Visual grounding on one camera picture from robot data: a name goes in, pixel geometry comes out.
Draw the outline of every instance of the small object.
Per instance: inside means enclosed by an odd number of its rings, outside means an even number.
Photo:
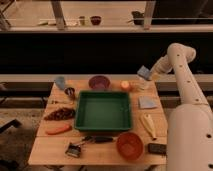
[[[89,86],[93,90],[107,90],[109,85],[109,79],[102,75],[94,76],[89,80]]]
[[[144,65],[138,70],[137,74],[139,77],[142,77],[147,81],[149,81],[149,77],[151,76],[150,70],[146,68]]]
[[[81,147],[70,143],[65,153],[68,156],[79,158],[81,154]]]
[[[62,77],[62,76],[56,77],[54,82],[60,90],[65,90],[66,84],[65,84],[64,77]]]
[[[155,126],[154,126],[154,122],[152,120],[152,117],[150,114],[143,114],[140,117],[140,120],[142,122],[142,124],[144,125],[145,129],[147,130],[147,132],[149,132],[152,136],[153,140],[156,140],[156,131],[155,131]]]
[[[73,108],[62,107],[45,116],[44,120],[67,120],[73,118],[74,116],[75,110]]]
[[[156,108],[156,103],[150,97],[139,97],[138,104],[140,109],[153,109]]]
[[[45,26],[45,25],[48,25],[48,21],[39,21],[38,26]]]
[[[85,26],[85,16],[80,16],[79,21],[82,26]]]
[[[149,143],[148,152],[153,154],[166,155],[166,144]]]
[[[101,17],[100,16],[92,16],[92,17],[90,17],[90,21],[91,21],[92,25],[100,25]]]
[[[118,136],[116,147],[126,160],[136,160],[143,153],[143,142],[133,132],[124,132]]]
[[[149,81],[145,80],[142,77],[139,77],[139,89],[147,90],[149,88]]]
[[[144,14],[140,11],[132,11],[133,21],[135,25],[142,25]]]
[[[65,124],[61,127],[55,128],[53,130],[45,131],[45,133],[47,135],[56,135],[56,134],[61,134],[61,133],[67,132],[71,129],[72,129],[72,126],[70,124]]]
[[[67,87],[64,92],[70,97],[71,100],[75,100],[75,89],[73,87]]]
[[[97,137],[92,137],[91,141],[94,143],[105,143],[105,142],[112,142],[113,138],[106,137],[106,136],[97,136]]]
[[[105,142],[112,142],[112,141],[113,141],[113,138],[112,137],[107,137],[107,136],[86,136],[80,142],[74,143],[74,144],[83,145],[86,142],[105,143]]]
[[[132,86],[129,81],[121,81],[121,89],[123,91],[129,92],[132,90]]]
[[[74,27],[78,25],[78,21],[67,21],[66,25],[70,27]]]

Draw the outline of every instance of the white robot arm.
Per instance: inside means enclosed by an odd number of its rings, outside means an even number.
[[[195,55],[195,49],[173,43],[151,69],[174,70],[182,103],[168,121],[167,171],[213,170],[213,114],[187,63]]]

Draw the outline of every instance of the red bowl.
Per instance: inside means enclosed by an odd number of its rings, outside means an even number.
[[[102,75],[94,76],[89,80],[89,86],[93,90],[107,90],[109,85],[109,79]]]
[[[90,17],[90,21],[91,21],[92,25],[99,25],[101,23],[101,17],[92,16],[92,17]]]
[[[136,160],[143,153],[143,142],[133,132],[124,132],[118,136],[116,147],[119,154],[126,160]]]

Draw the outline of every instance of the wooden board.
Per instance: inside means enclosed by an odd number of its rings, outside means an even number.
[[[121,80],[111,80],[111,91],[121,91],[120,82]],[[142,134],[142,136],[149,136],[147,132],[144,130],[143,125],[141,124],[139,118],[141,114],[151,114],[152,118],[155,122],[156,126],[156,134],[159,137],[166,137],[167,135],[167,121],[164,115],[164,111],[157,94],[157,90],[154,82],[150,82],[150,87],[147,90],[140,90],[137,85],[137,81],[131,81],[133,84],[133,91],[130,92],[131,99],[131,107],[132,107],[132,116],[133,116],[133,130],[136,133]],[[88,86],[87,80],[70,80],[67,82],[68,86],[72,86],[76,89],[76,97],[78,97],[78,93],[81,90],[90,90]],[[157,104],[157,108],[155,109],[139,109],[138,108],[138,97],[140,96],[148,96],[152,98]],[[59,104],[51,104],[53,100],[57,100],[61,103]],[[76,108],[77,100],[74,102],[70,102],[67,95],[59,90],[55,85],[52,88],[51,95],[48,99],[48,104],[44,112],[44,116],[48,115],[50,112],[57,110],[59,107],[73,107]],[[74,119],[65,120],[65,121],[45,121],[41,120],[40,126],[37,132],[37,136],[48,136],[45,131],[52,130],[57,126],[63,125],[64,123],[70,123],[74,127]],[[78,130],[71,130],[69,132],[58,134],[54,136],[65,137],[65,136],[83,136],[84,133],[79,132]]]
[[[121,80],[111,80],[110,91],[121,91],[120,89]],[[131,108],[132,108],[132,120],[133,128],[130,130],[138,134],[141,140],[144,142],[145,151],[143,155],[136,161],[128,162],[124,160],[117,152],[116,139],[120,132],[96,132],[96,133],[85,133],[79,132],[78,130],[72,129],[63,134],[58,135],[46,135],[46,130],[51,130],[64,123],[70,123],[74,127],[74,119],[65,121],[45,121],[43,118],[40,122],[39,129],[37,132],[37,138],[35,140],[29,164],[31,165],[131,165],[131,164],[165,164],[166,157],[161,155],[151,155],[147,153],[146,145],[150,142],[166,143],[167,139],[167,121],[164,115],[164,111],[155,87],[154,82],[150,82],[150,86],[147,90],[141,90],[138,87],[137,80],[131,80],[133,90],[130,92]],[[81,90],[90,90],[88,86],[88,80],[69,80],[67,86],[74,87],[76,90],[76,97]],[[148,96],[152,98],[156,104],[155,109],[142,110],[138,108],[138,97]],[[52,100],[59,101],[58,104],[52,104]],[[44,116],[50,112],[58,109],[59,107],[73,107],[76,108],[76,101],[70,102],[67,95],[59,90],[56,85],[53,85],[48,104],[46,106]],[[157,141],[152,141],[151,136],[144,129],[140,116],[142,114],[150,114],[153,118]],[[86,144],[83,146],[81,158],[73,158],[67,156],[65,151],[70,142],[78,142],[85,135],[110,135],[114,137],[114,142],[104,144]]]
[[[149,154],[149,138],[142,138],[145,149],[135,161],[127,161],[117,152],[114,142],[104,144],[88,143],[82,147],[80,158],[67,156],[65,151],[70,142],[78,142],[76,137],[38,137],[32,149],[30,165],[160,165],[166,163],[166,157]],[[158,143],[166,143],[166,138],[158,138]]]

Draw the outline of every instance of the green plastic bin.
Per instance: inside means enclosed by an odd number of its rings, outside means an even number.
[[[80,131],[127,131],[132,128],[129,94],[126,92],[81,91],[75,129]]]

